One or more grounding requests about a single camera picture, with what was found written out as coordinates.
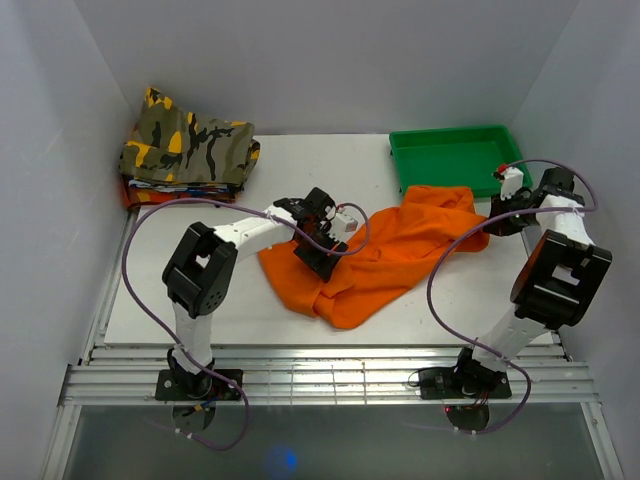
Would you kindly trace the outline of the orange trousers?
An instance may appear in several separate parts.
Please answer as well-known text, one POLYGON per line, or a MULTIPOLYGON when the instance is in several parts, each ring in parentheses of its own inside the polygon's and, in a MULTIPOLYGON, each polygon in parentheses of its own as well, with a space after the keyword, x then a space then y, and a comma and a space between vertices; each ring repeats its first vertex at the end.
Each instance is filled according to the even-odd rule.
POLYGON ((327 282, 294 254, 293 241, 259 252, 258 259, 287 309, 349 330, 413 289, 454 240, 484 220, 467 187, 412 186, 399 206, 370 218, 367 245, 342 257, 327 282))

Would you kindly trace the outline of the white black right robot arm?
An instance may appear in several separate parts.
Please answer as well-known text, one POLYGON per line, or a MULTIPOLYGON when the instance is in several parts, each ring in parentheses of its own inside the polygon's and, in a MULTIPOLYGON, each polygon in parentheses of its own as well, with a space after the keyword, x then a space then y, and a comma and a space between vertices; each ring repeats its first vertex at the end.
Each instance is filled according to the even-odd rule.
POLYGON ((611 252, 587 234, 585 200, 569 170, 545 170, 534 190, 516 167, 501 166, 494 176, 501 190, 491 198, 490 216, 498 221, 484 231, 509 236, 538 226, 542 235, 514 282, 512 306, 479 339, 490 349, 465 347, 459 354, 451 382, 464 397, 505 383, 506 362, 539 336, 578 324, 612 263, 611 252))

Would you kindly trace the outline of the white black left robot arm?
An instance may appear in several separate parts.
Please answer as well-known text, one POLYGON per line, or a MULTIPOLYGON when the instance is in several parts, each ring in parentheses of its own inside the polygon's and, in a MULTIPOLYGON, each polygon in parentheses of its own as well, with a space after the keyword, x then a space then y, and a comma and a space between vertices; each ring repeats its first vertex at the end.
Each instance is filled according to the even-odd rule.
POLYGON ((177 345, 168 354, 173 381, 190 399, 205 397, 213 365, 213 312, 224 301, 237 263, 276 244, 294 242, 294 255, 328 281, 358 222, 314 188, 304 198, 274 201, 257 216, 210 228, 191 224, 162 274, 176 320, 177 345))

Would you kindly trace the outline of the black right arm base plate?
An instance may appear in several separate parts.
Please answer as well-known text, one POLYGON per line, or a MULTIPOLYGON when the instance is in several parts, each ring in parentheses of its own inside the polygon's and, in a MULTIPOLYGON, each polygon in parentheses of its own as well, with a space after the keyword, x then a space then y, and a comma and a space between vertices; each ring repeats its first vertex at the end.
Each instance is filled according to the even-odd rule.
POLYGON ((473 373, 458 367, 432 367, 418 371, 423 400, 509 399, 512 391, 504 372, 481 370, 473 373))

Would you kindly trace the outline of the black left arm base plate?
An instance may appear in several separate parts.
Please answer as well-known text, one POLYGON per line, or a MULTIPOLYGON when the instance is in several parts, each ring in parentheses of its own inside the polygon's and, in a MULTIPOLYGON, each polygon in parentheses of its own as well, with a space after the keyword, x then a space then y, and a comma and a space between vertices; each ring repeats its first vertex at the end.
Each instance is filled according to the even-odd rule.
POLYGON ((237 401, 241 399, 241 394, 236 387, 220 378, 212 378, 205 373, 182 375, 166 369, 158 375, 154 399, 200 403, 207 400, 237 401))

